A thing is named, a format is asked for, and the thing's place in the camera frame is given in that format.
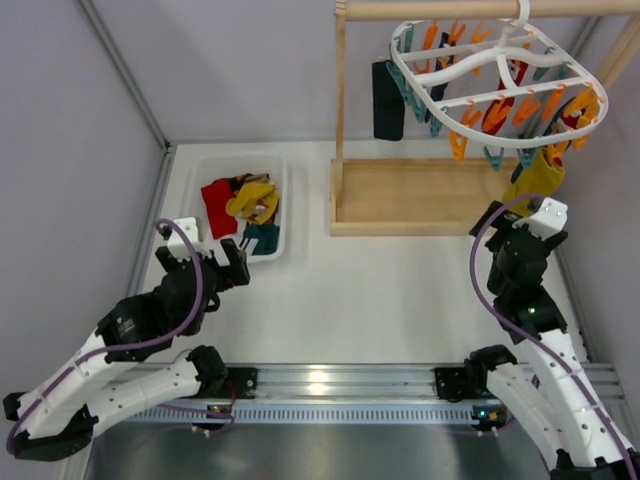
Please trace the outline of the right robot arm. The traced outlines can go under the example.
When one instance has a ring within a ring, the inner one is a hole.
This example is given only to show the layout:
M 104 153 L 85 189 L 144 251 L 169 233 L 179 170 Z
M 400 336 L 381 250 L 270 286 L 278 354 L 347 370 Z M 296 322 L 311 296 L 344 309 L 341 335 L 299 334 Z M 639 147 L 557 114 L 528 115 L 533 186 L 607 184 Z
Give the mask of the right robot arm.
M 524 194 L 492 202 L 471 228 L 472 288 L 512 344 L 477 350 L 465 365 L 533 441 L 550 478 L 636 479 L 639 452 L 607 412 L 542 284 L 568 237 L 567 216 L 566 204 Z

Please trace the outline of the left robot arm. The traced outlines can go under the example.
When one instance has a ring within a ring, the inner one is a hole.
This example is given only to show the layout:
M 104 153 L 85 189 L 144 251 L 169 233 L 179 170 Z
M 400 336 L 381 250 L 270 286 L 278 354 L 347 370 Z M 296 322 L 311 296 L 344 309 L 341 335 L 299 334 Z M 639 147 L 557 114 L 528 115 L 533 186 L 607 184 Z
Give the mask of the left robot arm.
M 59 461 L 147 409 L 225 392 L 227 366 L 216 348 L 206 345 L 145 377 L 114 382 L 171 347 L 175 337 L 196 335 L 205 315 L 219 309 L 220 293 L 249 284 L 245 252 L 231 239 L 222 248 L 225 265 L 214 253 L 194 263 L 158 248 L 156 257 L 165 271 L 159 286 L 119 301 L 70 361 L 40 387 L 4 398 L 5 416 L 14 424 L 8 453 L 19 460 Z

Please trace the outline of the yellow sock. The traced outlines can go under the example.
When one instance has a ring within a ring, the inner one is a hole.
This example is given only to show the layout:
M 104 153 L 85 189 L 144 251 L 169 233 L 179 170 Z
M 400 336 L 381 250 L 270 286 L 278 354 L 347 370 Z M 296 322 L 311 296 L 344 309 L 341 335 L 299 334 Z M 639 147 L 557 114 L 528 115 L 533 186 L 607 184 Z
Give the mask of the yellow sock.
M 240 215 L 247 222 L 264 224 L 271 219 L 279 205 L 279 192 L 272 184 L 246 183 L 227 203 L 230 216 Z
M 507 203 L 524 194 L 553 195 L 563 183 L 565 167 L 562 157 L 541 149 L 529 168 L 518 165 L 514 170 L 510 186 L 503 194 L 502 202 Z

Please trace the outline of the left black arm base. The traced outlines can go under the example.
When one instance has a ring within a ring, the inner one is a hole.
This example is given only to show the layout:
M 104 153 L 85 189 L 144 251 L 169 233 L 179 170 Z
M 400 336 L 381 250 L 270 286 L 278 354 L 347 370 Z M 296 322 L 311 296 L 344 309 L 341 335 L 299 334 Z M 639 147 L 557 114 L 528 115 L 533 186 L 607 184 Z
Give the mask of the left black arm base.
M 201 377 L 198 391 L 187 395 L 188 399 L 250 400 L 255 398 L 258 386 L 258 369 L 253 367 L 231 367 L 225 373 L 206 373 Z

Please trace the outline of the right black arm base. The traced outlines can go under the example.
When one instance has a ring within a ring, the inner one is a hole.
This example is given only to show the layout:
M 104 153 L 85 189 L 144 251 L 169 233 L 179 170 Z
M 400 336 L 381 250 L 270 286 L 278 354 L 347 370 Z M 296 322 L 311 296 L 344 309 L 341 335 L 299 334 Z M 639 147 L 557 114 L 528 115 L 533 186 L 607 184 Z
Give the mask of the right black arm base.
M 438 367 L 434 369 L 436 394 L 440 400 L 458 403 L 466 400 L 494 399 L 486 386 L 487 372 L 476 367 Z

